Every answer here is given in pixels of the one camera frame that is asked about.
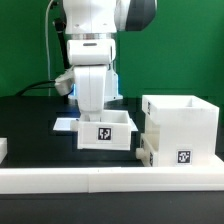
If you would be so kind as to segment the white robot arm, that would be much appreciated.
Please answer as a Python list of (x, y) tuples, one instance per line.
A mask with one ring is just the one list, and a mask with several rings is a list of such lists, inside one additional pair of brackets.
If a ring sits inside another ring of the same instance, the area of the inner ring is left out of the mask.
[(81, 119), (95, 122), (104, 104), (121, 96), (114, 69), (119, 31), (141, 31), (154, 19), (157, 0), (62, 0), (71, 68), (55, 80), (62, 95), (74, 92)]

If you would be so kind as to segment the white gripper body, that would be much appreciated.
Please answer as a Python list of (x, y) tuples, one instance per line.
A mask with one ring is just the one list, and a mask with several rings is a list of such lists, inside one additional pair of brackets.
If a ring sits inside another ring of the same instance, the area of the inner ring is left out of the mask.
[(73, 66), (55, 79), (60, 95), (67, 95), (74, 86), (81, 119), (99, 121), (104, 108), (107, 66)]

